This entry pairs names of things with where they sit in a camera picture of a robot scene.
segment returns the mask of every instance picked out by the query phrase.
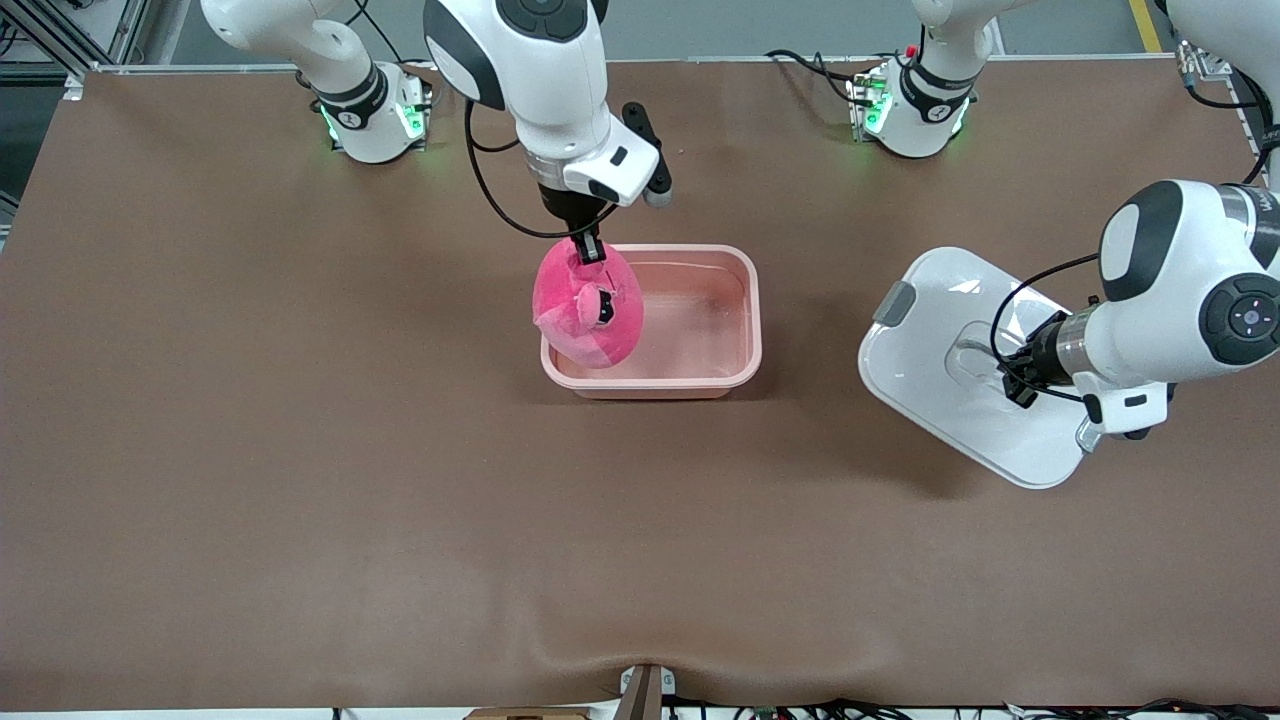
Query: plush toy eye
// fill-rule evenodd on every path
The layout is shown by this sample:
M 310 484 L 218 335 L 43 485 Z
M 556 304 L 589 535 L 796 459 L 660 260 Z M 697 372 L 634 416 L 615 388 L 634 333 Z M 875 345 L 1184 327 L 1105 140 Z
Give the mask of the plush toy eye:
M 596 320 L 599 325 L 609 324 L 613 319 L 613 295 L 607 290 L 600 290 L 600 318 Z

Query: pink plastic bin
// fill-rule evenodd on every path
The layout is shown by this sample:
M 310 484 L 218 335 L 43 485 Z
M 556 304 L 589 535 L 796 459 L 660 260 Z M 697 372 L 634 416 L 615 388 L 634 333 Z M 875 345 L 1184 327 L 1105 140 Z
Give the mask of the pink plastic bin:
M 760 283 L 727 245 L 618 245 L 644 290 L 644 334 L 613 368 L 591 370 L 543 338 L 543 369 L 595 400 L 710 400 L 760 368 Z

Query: yellow floor line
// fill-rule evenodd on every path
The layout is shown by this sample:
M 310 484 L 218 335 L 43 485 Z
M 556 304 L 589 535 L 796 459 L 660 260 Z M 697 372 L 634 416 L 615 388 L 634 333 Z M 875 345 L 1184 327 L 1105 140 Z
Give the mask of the yellow floor line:
M 1160 36 L 1156 35 L 1156 23 L 1151 20 L 1151 10 L 1147 9 L 1147 0 L 1129 0 L 1129 9 L 1133 12 L 1133 22 L 1138 24 L 1138 35 L 1142 36 L 1142 47 L 1147 53 L 1160 53 Z

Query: brown tabletop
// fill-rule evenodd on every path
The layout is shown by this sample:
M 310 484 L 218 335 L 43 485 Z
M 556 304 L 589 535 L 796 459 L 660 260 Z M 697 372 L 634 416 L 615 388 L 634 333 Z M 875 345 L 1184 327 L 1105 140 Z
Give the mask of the brown tabletop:
M 572 702 L 636 661 L 731 703 L 1280 702 L 1280 363 L 1047 492 L 859 379 L 924 250 L 1027 275 L 1148 182 L 1252 165 L 1167 60 L 980 90 L 908 161 L 794 65 L 613 65 L 677 196 L 605 238 L 746 251 L 765 351 L 723 401 L 608 404 L 539 366 L 547 243 L 484 205 L 456 95 L 361 167 L 287 74 L 90 77 L 0 255 L 0 707 Z M 484 163 L 556 227 L 517 152 Z

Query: cable connector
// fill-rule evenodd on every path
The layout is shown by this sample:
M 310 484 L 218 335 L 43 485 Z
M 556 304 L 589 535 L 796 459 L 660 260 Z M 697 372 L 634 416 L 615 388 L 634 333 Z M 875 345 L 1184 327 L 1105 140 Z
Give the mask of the cable connector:
M 1196 87 L 1196 53 L 1194 45 L 1188 42 L 1180 33 L 1174 33 L 1176 45 L 1174 56 L 1178 59 L 1178 74 L 1183 76 L 1183 87 L 1190 90 Z

